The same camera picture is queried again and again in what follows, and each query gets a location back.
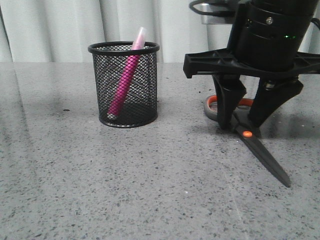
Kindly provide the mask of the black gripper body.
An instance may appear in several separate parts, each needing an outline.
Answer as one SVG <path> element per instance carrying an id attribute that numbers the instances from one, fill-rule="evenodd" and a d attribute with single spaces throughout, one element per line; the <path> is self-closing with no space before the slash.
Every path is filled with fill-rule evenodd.
<path id="1" fill-rule="evenodd" d="M 319 54 L 298 49 L 317 0 L 241 0 L 226 48 L 186 54 L 183 71 L 194 75 L 246 75 L 285 79 L 320 72 Z"/>

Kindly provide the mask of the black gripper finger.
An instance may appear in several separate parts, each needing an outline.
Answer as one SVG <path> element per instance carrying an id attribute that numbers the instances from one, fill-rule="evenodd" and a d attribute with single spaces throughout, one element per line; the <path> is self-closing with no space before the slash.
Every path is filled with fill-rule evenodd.
<path id="1" fill-rule="evenodd" d="M 248 118 L 255 127 L 260 127 L 281 105 L 300 94 L 303 87 L 297 76 L 283 79 L 260 78 Z"/>
<path id="2" fill-rule="evenodd" d="M 247 89 L 240 80 L 240 75 L 214 74 L 212 76 L 217 96 L 217 122 L 222 129 L 227 129 L 232 114 Z"/>

